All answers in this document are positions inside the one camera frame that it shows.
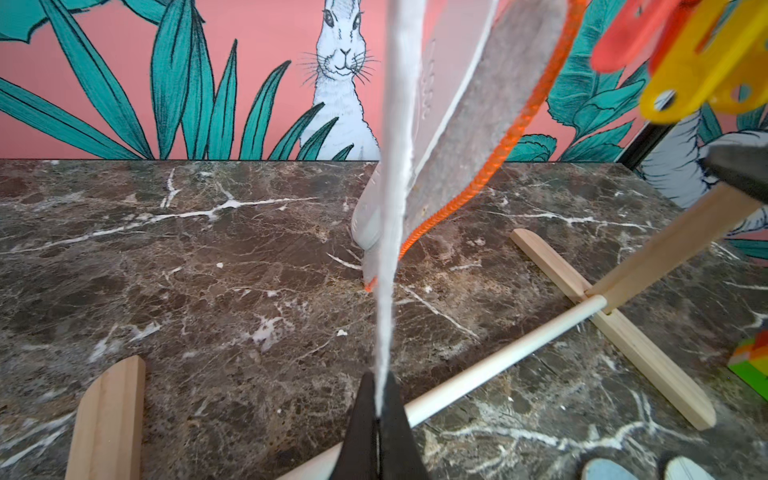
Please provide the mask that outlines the white thin insole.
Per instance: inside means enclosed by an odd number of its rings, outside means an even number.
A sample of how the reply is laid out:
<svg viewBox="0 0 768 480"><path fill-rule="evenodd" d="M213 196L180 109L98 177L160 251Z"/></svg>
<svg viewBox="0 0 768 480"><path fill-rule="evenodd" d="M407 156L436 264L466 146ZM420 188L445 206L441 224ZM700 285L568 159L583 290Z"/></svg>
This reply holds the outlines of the white thin insole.
<svg viewBox="0 0 768 480"><path fill-rule="evenodd" d="M375 415L385 405L395 328L394 278L403 239L403 218L413 159L413 111L421 68L425 1L391 1L388 5L382 150L381 237L376 277Z"/></svg>

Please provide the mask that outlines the grey bubbled foam insole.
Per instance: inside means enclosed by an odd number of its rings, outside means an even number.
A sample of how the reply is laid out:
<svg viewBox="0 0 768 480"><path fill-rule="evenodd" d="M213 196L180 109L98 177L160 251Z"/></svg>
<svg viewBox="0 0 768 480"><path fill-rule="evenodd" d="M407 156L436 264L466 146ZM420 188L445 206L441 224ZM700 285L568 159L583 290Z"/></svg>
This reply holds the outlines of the grey bubbled foam insole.
<svg viewBox="0 0 768 480"><path fill-rule="evenodd" d="M581 480L638 480L638 478L612 460L594 458L584 465Z"/></svg>

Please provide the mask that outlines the white striped fabric insole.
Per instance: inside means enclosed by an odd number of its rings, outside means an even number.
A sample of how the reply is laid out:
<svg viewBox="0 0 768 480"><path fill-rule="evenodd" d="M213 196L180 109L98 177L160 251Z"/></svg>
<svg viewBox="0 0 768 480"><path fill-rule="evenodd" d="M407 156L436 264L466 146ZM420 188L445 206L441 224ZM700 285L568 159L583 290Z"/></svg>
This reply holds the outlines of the white striped fabric insole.
<svg viewBox="0 0 768 480"><path fill-rule="evenodd" d="M664 469L664 480L715 480L693 460L678 456L669 460Z"/></svg>

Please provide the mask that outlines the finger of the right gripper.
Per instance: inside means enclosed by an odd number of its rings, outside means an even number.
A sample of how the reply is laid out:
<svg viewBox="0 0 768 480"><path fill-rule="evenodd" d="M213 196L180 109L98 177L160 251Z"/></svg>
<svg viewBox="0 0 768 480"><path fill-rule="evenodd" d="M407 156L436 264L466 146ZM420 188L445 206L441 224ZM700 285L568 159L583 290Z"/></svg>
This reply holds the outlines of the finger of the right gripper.
<svg viewBox="0 0 768 480"><path fill-rule="evenodd" d="M763 204L768 202L766 147L712 146L702 164L729 186Z"/></svg>

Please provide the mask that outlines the white embossed foam insole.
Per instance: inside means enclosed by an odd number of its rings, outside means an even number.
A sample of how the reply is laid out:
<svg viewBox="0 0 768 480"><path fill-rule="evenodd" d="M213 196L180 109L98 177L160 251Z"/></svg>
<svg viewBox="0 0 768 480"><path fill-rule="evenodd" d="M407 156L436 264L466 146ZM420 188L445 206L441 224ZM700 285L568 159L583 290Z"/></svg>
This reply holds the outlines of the white embossed foam insole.
<svg viewBox="0 0 768 480"><path fill-rule="evenodd" d="M423 50L401 249L477 180L503 137L510 106L494 76L495 1L448 1Z"/></svg>

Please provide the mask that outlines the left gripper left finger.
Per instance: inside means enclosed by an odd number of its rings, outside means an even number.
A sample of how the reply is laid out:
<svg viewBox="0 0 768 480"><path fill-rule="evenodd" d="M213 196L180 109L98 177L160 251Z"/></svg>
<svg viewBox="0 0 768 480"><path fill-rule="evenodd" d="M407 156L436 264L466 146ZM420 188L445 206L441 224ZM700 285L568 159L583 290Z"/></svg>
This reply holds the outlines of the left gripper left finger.
<svg viewBox="0 0 768 480"><path fill-rule="evenodd" d="M374 394L374 375L372 372L366 372L362 377L330 480L378 478L378 422Z"/></svg>

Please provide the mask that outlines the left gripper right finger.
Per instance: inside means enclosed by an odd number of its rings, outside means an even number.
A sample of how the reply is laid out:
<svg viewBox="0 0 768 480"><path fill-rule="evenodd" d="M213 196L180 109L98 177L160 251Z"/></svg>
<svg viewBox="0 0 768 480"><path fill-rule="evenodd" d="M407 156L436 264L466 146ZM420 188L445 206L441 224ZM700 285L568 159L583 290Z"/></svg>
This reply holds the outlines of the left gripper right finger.
<svg viewBox="0 0 768 480"><path fill-rule="evenodd" d="M428 480L401 399L400 386L389 372L379 417L379 478Z"/></svg>

